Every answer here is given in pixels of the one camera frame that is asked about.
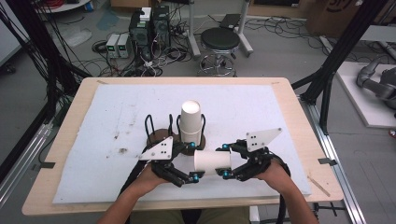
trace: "white cup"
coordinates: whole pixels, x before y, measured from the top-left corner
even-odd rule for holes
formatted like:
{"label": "white cup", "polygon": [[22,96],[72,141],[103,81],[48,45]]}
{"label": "white cup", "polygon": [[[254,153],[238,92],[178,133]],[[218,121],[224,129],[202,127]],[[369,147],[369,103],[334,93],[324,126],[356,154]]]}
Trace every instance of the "white cup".
{"label": "white cup", "polygon": [[231,154],[228,151],[195,150],[194,167],[196,172],[215,175],[216,169],[231,168]]}
{"label": "white cup", "polygon": [[196,146],[199,146],[201,144],[201,130],[202,129],[200,129],[196,133],[186,133],[180,129],[181,141],[185,143],[193,142]]}
{"label": "white cup", "polygon": [[181,106],[180,130],[184,133],[197,133],[202,130],[201,107],[198,102],[189,100]]}

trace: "power supply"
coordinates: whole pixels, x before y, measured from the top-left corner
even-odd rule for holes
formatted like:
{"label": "power supply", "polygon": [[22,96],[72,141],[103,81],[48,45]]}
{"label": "power supply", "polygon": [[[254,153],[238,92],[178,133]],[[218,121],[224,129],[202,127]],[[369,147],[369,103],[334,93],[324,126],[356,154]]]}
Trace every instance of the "power supply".
{"label": "power supply", "polygon": [[155,7],[152,15],[154,30],[156,33],[155,41],[160,49],[171,47],[170,28],[169,28],[169,6]]}
{"label": "power supply", "polygon": [[119,42],[120,35],[111,35],[107,40],[106,48],[109,58],[119,58],[119,48],[117,48],[117,43]]}
{"label": "power supply", "polygon": [[128,58],[132,51],[132,42],[128,34],[120,35],[119,42],[117,43],[119,54],[121,58]]}
{"label": "power supply", "polygon": [[131,18],[129,25],[129,34],[131,36],[134,55],[140,55],[145,61],[152,60],[152,52],[155,51],[153,41],[153,24],[152,21],[141,21],[140,10],[138,9]]}

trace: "blue component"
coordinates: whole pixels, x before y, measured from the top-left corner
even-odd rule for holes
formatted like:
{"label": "blue component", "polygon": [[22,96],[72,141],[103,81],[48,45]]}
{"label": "blue component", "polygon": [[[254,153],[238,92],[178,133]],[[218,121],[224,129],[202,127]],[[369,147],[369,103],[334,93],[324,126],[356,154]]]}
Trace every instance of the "blue component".
{"label": "blue component", "polygon": [[192,179],[194,180],[195,183],[198,183],[198,182],[199,182],[199,176],[198,176],[198,175],[194,175],[194,176],[192,177]]}

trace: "black stool seat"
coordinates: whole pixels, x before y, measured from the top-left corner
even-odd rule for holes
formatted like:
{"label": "black stool seat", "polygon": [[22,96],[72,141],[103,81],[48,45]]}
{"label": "black stool seat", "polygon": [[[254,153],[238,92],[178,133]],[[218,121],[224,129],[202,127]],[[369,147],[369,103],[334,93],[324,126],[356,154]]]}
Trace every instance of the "black stool seat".
{"label": "black stool seat", "polygon": [[201,41],[210,49],[230,50],[238,47],[239,36],[224,28],[211,28],[202,32]]}

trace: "forearm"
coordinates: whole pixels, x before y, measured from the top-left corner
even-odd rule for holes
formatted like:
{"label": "forearm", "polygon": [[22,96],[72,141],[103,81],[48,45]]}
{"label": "forearm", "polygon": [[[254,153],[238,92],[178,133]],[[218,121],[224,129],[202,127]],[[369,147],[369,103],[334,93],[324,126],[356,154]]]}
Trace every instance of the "forearm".
{"label": "forearm", "polygon": [[292,224],[318,223],[317,218],[312,213],[303,194],[296,186],[281,193],[288,208],[290,221]]}
{"label": "forearm", "polygon": [[120,197],[106,210],[105,214],[98,220],[98,224],[123,224],[131,215],[134,205],[140,196],[133,188],[125,190]]}

